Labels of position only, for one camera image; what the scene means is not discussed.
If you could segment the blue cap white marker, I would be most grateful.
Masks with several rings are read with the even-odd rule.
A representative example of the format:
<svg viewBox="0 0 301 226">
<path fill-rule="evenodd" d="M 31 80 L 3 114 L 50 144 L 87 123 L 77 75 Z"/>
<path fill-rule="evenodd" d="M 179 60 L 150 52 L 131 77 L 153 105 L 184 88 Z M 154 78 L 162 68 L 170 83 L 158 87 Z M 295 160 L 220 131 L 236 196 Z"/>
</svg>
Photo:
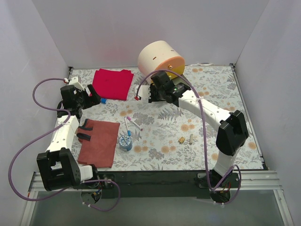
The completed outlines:
<svg viewBox="0 0 301 226">
<path fill-rule="evenodd" d="M 131 131 L 130 131 L 129 126 L 128 126 L 127 117 L 124 117 L 124 122 L 125 122 L 126 130 L 127 130 L 127 135 L 130 137 L 131 136 Z"/>
</svg>

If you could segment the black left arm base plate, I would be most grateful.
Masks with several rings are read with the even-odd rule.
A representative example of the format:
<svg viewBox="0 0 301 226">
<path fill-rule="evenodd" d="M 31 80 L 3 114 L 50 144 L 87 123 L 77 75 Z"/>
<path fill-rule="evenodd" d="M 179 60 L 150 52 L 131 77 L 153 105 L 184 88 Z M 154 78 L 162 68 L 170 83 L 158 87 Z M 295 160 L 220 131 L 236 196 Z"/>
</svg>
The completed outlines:
<svg viewBox="0 0 301 226">
<path fill-rule="evenodd" d="M 73 189 L 101 189 L 110 187 L 112 185 L 110 178 L 104 178 L 103 176 L 85 176 L 80 182 L 74 186 Z"/>
</svg>

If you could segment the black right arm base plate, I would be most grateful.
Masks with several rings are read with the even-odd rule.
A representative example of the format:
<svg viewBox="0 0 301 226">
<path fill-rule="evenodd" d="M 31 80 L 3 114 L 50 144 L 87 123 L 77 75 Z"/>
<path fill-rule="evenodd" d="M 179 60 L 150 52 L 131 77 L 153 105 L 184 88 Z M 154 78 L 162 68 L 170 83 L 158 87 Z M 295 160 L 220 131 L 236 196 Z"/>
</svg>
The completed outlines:
<svg viewBox="0 0 301 226">
<path fill-rule="evenodd" d="M 210 179 L 210 184 L 211 187 L 215 187 L 217 183 L 221 180 L 222 176 L 219 174 L 212 174 L 209 172 L 209 179 Z M 197 174 L 197 182 L 198 185 L 201 188 L 208 188 L 208 182 L 206 178 L 206 173 L 198 173 Z M 218 188 L 225 188 L 225 187 L 233 187 L 233 188 L 238 188 L 239 185 L 239 176 L 237 173 L 230 173 L 218 186 Z"/>
</svg>

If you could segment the purple cap white marker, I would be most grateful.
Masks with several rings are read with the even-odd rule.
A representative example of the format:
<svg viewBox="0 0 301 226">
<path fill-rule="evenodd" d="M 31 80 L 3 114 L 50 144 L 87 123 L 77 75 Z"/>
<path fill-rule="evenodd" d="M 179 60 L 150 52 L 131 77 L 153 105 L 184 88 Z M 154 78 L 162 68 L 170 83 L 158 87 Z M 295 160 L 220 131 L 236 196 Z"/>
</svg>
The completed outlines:
<svg viewBox="0 0 301 226">
<path fill-rule="evenodd" d="M 143 128 L 138 125 L 131 117 L 127 116 L 127 119 L 136 127 L 138 128 L 140 131 L 143 131 Z"/>
</svg>

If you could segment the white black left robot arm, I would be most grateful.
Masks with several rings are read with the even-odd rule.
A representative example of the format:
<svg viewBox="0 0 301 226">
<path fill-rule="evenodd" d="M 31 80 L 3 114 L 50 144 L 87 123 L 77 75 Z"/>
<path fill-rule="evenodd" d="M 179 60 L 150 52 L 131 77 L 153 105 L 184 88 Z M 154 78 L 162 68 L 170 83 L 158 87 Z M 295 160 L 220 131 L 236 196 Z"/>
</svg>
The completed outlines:
<svg viewBox="0 0 301 226">
<path fill-rule="evenodd" d="M 94 164 L 79 166 L 71 148 L 76 135 L 82 111 L 101 102 L 91 84 L 86 89 L 77 85 L 67 85 L 60 89 L 62 100 L 57 106 L 56 126 L 52 140 L 44 153 L 37 156 L 37 164 L 44 188 L 47 191 L 74 187 L 84 182 L 89 188 L 96 188 L 100 177 Z"/>
</svg>

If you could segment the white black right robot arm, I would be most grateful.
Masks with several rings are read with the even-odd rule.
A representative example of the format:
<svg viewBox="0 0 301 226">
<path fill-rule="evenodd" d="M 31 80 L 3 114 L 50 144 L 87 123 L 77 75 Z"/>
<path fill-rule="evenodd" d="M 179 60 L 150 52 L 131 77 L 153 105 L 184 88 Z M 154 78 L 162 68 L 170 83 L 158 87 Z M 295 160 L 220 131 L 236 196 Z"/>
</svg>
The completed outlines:
<svg viewBox="0 0 301 226">
<path fill-rule="evenodd" d="M 156 70 L 147 77 L 153 82 L 151 91 L 160 101 L 191 112 L 202 119 L 203 128 L 209 124 L 216 132 L 216 146 L 219 150 L 217 162 L 211 172 L 206 172 L 211 190 L 226 186 L 234 168 L 234 161 L 249 137 L 244 114 L 224 110 L 201 98 L 193 85 L 183 76 L 176 75 L 182 82 L 175 84 L 168 76 L 168 70 Z"/>
</svg>

